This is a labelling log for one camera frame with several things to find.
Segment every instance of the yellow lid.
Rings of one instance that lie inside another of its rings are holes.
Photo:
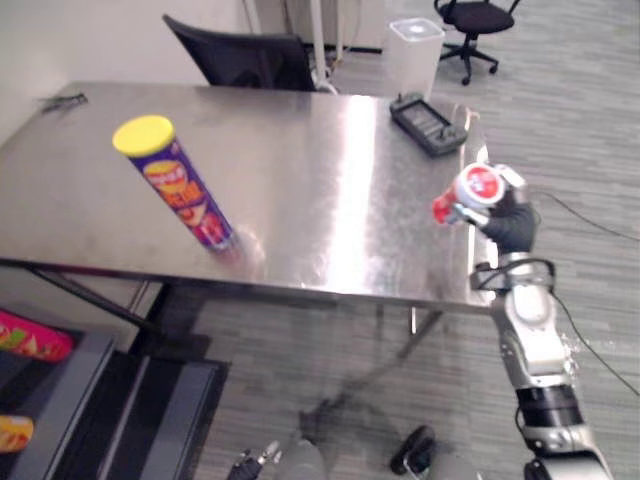
[[[127,157],[145,157],[159,152],[175,137],[171,120],[162,115],[144,115],[122,124],[113,134],[113,146]]]

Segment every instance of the plastic container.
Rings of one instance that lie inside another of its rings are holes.
[[[73,350],[73,340],[66,333],[0,310],[0,350],[59,362]]]
[[[433,216],[438,223],[455,223],[458,217],[452,209],[454,203],[474,210],[485,210],[502,199],[504,190],[504,180],[493,167],[472,163],[433,201]]]
[[[145,115],[123,124],[113,146],[126,155],[202,245],[227,248],[233,230],[182,149],[171,121]]]
[[[387,93],[418,92],[428,100],[443,41],[444,31],[426,18],[391,22],[384,49]]]

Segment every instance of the wall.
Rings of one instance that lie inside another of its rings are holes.
[[[280,13],[282,0],[256,0],[261,26],[265,33],[283,32]],[[356,47],[381,48],[387,24],[384,0],[341,0],[343,6],[345,44]],[[338,0],[322,0],[325,43],[336,43],[336,8]],[[287,0],[294,31],[305,42],[313,41],[309,0]]]
[[[248,31],[242,0],[2,0],[0,145],[72,80],[204,83],[163,13]]]

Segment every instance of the red and white can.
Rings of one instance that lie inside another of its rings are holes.
[[[446,192],[433,201],[433,216],[440,224],[455,223],[458,217],[453,211],[453,204],[484,210],[498,203],[504,196],[504,190],[504,180],[495,168],[484,163],[472,163],[458,174]]]

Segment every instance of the purple can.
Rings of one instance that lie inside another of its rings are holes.
[[[113,146],[126,155],[182,223],[208,248],[223,250],[233,229],[191,165],[171,121],[145,115],[123,124]]]

